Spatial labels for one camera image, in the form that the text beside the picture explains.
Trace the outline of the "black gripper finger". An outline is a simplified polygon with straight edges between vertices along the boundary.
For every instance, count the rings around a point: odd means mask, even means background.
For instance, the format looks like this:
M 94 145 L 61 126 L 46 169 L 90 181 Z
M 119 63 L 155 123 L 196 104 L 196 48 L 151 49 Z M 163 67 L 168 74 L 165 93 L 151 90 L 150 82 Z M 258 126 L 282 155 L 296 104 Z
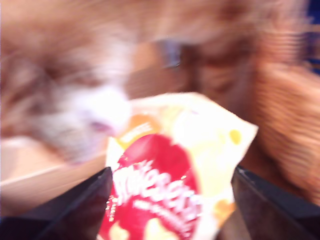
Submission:
M 23 240 L 95 240 L 113 183 L 110 167 L 28 212 Z
M 234 199 L 253 240 L 318 240 L 319 206 L 237 166 Z

